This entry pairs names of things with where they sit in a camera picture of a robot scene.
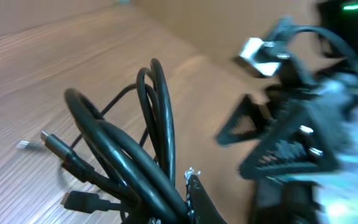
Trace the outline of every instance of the metal bolt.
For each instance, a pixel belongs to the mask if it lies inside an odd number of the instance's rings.
[[[309,152],[315,157],[321,157],[324,154],[321,150],[313,147],[309,148]]]
[[[276,44],[273,41],[268,41],[264,43],[265,47],[274,47]]]
[[[282,59],[282,60],[286,60],[289,59],[291,56],[289,54],[284,54],[284,53],[278,53],[277,54],[277,58],[278,59]]]
[[[310,135],[314,132],[313,129],[311,129],[307,126],[304,126],[304,125],[301,125],[299,127],[299,130],[301,131],[302,134],[305,134],[305,135]]]

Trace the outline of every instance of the green light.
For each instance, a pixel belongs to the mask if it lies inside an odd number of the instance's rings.
[[[358,10],[358,4],[351,4],[348,6],[344,6],[343,10],[345,10],[345,11]]]

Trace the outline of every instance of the cable bundle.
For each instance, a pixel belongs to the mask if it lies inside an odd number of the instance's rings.
[[[145,84],[145,76],[153,81],[153,87]],[[137,90],[147,125],[139,144],[103,118],[131,90]],[[151,218],[163,223],[188,222],[188,208],[175,189],[172,109],[163,70],[157,59],[152,59],[151,69],[140,69],[136,83],[123,89],[102,112],[74,89],[65,92],[65,101],[81,136],[69,147],[55,135],[42,133],[45,145],[63,160],[64,169],[80,181],[95,184],[118,198],[122,206],[118,209],[110,207],[121,211],[124,223],[144,223]],[[142,148],[148,134],[155,159]],[[73,148],[81,138],[84,138],[108,177],[97,173],[76,155]],[[128,211],[129,216],[125,217],[124,212]]]

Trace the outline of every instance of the black plug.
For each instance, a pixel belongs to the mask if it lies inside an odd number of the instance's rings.
[[[94,211],[123,211],[129,212],[130,208],[123,204],[111,203],[108,200],[100,199],[98,194],[88,192],[71,191],[67,192],[62,199],[61,204],[65,209],[88,214]]]

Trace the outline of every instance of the triangular gripper part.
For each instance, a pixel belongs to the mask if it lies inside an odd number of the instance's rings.
[[[252,102],[250,95],[246,95],[216,136],[216,140],[220,145],[227,146],[258,138],[266,124],[267,120],[260,106]]]
[[[287,113],[264,134],[259,145],[240,165],[245,179],[285,174],[331,172],[339,168],[336,157],[326,144],[326,133],[311,118],[308,101],[287,106]],[[300,127],[308,125],[313,133]]]

